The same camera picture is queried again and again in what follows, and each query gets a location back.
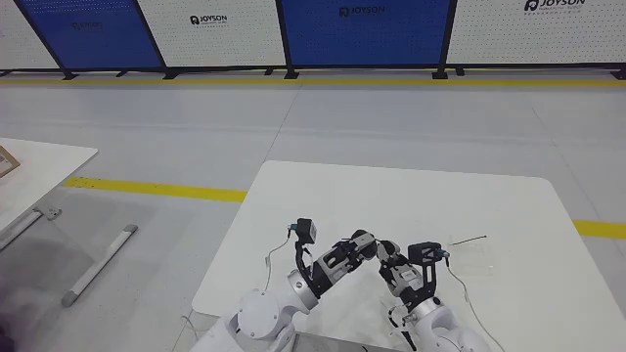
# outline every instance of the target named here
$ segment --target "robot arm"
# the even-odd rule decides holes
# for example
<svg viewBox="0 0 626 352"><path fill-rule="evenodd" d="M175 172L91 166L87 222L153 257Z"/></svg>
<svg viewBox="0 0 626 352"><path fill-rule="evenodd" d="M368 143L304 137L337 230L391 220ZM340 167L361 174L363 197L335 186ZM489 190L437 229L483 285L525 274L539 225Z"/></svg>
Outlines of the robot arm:
<svg viewBox="0 0 626 352"><path fill-rule="evenodd" d="M404 323L415 327L422 352L491 352L489 344L475 331L459 325L454 313L435 296L436 273L434 265L449 256L441 244L424 242L409 246L409 259L400 253L400 247L391 241L378 244L379 273L393 296L397 296L409 315ZM422 273L412 264L422 266ZM435 329L444 332L435 334ZM413 350L417 350L407 331L401 331Z"/></svg>
<svg viewBox="0 0 626 352"><path fill-rule="evenodd" d="M337 242L310 266L305 266L302 254L306 245L315 242L315 225L310 219L298 219L291 225L298 235L295 244L297 269L276 291L253 290L245 295L230 315L217 323L196 343L192 352L244 352L237 342L240 336L269 343L267 351L283 350L293 340L295 313L309 314L319 299L341 278L357 269L364 260L376 255L374 236L363 230L350 240Z"/></svg>

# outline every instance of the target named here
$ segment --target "white perforated panel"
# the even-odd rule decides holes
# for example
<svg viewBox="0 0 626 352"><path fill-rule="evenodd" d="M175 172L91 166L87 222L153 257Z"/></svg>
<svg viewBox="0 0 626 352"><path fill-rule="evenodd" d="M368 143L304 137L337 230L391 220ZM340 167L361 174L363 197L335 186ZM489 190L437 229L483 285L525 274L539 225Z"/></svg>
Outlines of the white perforated panel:
<svg viewBox="0 0 626 352"><path fill-rule="evenodd" d="M626 62L626 0L528 1L459 0L448 63Z"/></svg>
<svg viewBox="0 0 626 352"><path fill-rule="evenodd" d="M275 0L138 1L168 66L285 64Z"/></svg>
<svg viewBox="0 0 626 352"><path fill-rule="evenodd" d="M0 69L58 68L13 0L0 0Z"/></svg>

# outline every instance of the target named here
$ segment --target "cable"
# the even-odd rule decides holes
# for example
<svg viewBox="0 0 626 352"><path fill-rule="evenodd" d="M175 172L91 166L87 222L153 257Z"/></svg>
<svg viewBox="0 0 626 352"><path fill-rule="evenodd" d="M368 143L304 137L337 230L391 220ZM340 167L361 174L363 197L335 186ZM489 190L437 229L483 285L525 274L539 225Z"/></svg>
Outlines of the cable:
<svg viewBox="0 0 626 352"><path fill-rule="evenodd" d="M507 352L505 350L505 348L502 346L502 344L496 339L496 337L491 335L489 330L487 330L487 328L482 324L482 322L480 322L480 319L478 318L478 315L476 314L476 311L473 309L473 305L471 304L470 293L468 292L468 286L466 286L466 284L463 283L463 281L461 279L459 279L459 277L457 277L457 275L452 273L452 270L450 269L450 263L447 261L447 258L446 258L446 265L447 265L447 268L448 268L448 272L450 272L450 275L452 275L452 277L455 278L459 283L461 283L461 286L463 286L463 290L464 290L465 295L466 295L466 302L469 304L469 308L471 309L474 317L478 321L478 324L480 325L480 327L485 331L485 333L487 333L487 335L489 336L489 338L491 338L493 340L493 342L498 344L500 349L502 349L502 352Z"/></svg>
<svg viewBox="0 0 626 352"><path fill-rule="evenodd" d="M399 328L398 324L395 323L395 321L393 321L393 310L397 309L398 307L402 307L402 306L406 306L405 304L398 304L397 306L393 306L389 309L389 311L387 312L387 318L389 319L389 321L391 322L391 324L395 327L395 328ZM404 320L402 320L402 328L405 327L405 323ZM418 348L415 346L415 343L413 342L413 338L411 338L411 335L407 332L407 331L401 331L402 335L404 336L404 338L407 340L407 342L409 343L409 345L411 346L411 349L413 349L414 351L417 351Z"/></svg>
<svg viewBox="0 0 626 352"><path fill-rule="evenodd" d="M194 327L194 324L192 323L192 320L189 317L187 317L187 316L180 316L180 318L181 318L181 320L185 320L186 324L184 324L183 326L185 328L187 328L187 329L190 329L194 333L194 336L196 337L196 341L199 340L199 338L198 338L198 332L199 331L205 332L205 331L209 331L210 330L210 328L209 329L198 329L198 328Z"/></svg>
<svg viewBox="0 0 626 352"><path fill-rule="evenodd" d="M267 290L267 287L270 285L270 278L272 277L272 260L271 260L271 256L272 253L280 248L282 248L284 245L287 244L287 242L290 241L290 237L291 237L291 228L287 228L287 239L283 242L283 244L281 244L280 246L273 248L272 250L270 250L269 253L267 253L267 257L265 257L265 266L267 266L267 283L265 283L265 289L263 290Z"/></svg>

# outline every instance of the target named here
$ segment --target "white table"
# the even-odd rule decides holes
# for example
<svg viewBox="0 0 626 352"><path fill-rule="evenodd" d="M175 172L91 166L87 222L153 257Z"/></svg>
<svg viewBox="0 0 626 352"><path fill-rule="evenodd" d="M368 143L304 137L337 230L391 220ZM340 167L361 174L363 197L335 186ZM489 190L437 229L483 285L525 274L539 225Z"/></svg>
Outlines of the white table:
<svg viewBox="0 0 626 352"><path fill-rule="evenodd" d="M396 241L405 253L415 242L446 245L487 235L475 242L488 253L478 259L494 268L481 273L489 268L466 263L469 271L461 276L483 324L508 352L626 351L626 321L557 193L541 178L268 161L196 293L194 310L222 315L247 291L263 288L264 257L300 217L317 225L314 258L357 229ZM294 241L272 255L270 289L295 268ZM453 251L453 269L468 259L459 251ZM410 350L401 336L388 335L386 312L397 301L378 269L373 260L343 278L311 315L296 315L296 329ZM443 263L437 271L437 295L482 333L461 286Z"/></svg>
<svg viewBox="0 0 626 352"><path fill-rule="evenodd" d="M51 221L59 216L61 210L47 203L45 197L98 150L6 138L0 138L0 145L21 164L0 178L1 250L42 215ZM108 248L105 258L94 263L64 296L65 306L76 300L135 230L134 225L126 226Z"/></svg>

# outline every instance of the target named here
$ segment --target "blue panel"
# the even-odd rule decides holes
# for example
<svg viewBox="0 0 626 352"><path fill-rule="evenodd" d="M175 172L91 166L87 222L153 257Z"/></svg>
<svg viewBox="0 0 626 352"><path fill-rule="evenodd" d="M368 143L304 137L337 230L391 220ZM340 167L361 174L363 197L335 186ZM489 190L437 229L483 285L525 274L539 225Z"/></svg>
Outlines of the blue panel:
<svg viewBox="0 0 626 352"><path fill-rule="evenodd" d="M131 0L21 0L67 68L160 66Z"/></svg>
<svg viewBox="0 0 626 352"><path fill-rule="evenodd" d="M307 65L439 62L450 0L283 0L291 59Z"/></svg>

